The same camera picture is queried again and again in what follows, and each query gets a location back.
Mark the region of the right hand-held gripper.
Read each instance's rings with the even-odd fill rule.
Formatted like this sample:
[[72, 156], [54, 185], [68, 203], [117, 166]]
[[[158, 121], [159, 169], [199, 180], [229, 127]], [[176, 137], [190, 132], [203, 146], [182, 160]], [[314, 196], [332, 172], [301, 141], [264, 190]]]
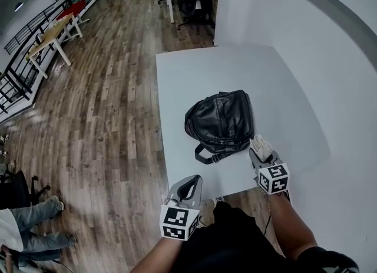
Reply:
[[252, 148], [249, 149], [249, 157], [253, 168], [256, 169], [256, 183], [265, 193], [274, 195], [288, 190], [290, 172], [275, 150], [269, 157], [270, 163], [261, 164]]

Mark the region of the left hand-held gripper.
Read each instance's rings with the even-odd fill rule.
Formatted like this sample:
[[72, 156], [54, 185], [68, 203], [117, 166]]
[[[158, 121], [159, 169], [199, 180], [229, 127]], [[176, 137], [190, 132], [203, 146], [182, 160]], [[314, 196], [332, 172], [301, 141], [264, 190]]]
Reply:
[[189, 240], [200, 220], [202, 187], [203, 178], [200, 175], [185, 177], [172, 185], [169, 198], [164, 201], [160, 211], [162, 237], [179, 241]]

